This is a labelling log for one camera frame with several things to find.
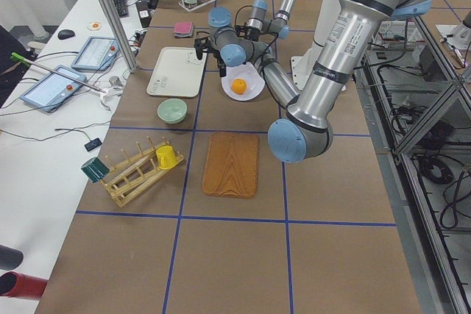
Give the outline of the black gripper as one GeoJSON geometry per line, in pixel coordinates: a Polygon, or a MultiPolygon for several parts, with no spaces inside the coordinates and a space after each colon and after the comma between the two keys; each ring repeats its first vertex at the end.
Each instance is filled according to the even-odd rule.
{"type": "Polygon", "coordinates": [[[216,59],[217,66],[219,67],[219,76],[225,77],[225,62],[222,59],[220,52],[217,48],[214,48],[212,44],[208,45],[208,53],[212,54],[216,59]]]}
{"type": "Polygon", "coordinates": [[[260,30],[257,27],[244,25],[243,26],[244,39],[247,40],[258,40],[260,36],[260,30]]]}

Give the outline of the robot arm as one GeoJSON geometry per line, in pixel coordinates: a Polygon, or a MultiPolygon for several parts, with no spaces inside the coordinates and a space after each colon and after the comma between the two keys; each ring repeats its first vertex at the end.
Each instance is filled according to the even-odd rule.
{"type": "Polygon", "coordinates": [[[298,88],[270,54],[268,45],[258,39],[262,32],[284,36],[295,1],[282,0],[271,21],[265,18],[265,7],[256,6],[245,35],[235,31],[228,9],[215,7],[208,16],[208,44],[220,66],[252,63],[286,111],[285,118],[275,121],[268,131],[273,155],[285,163],[316,157],[330,148],[333,132],[328,114],[379,26],[389,19],[422,15],[431,6],[431,0],[339,0],[339,15],[305,86],[298,88]]]}
{"type": "Polygon", "coordinates": [[[255,0],[252,12],[244,25],[244,38],[258,41],[262,34],[271,34],[277,38],[288,35],[288,21],[296,0],[282,0],[272,20],[266,19],[267,4],[264,0],[255,0]]]}

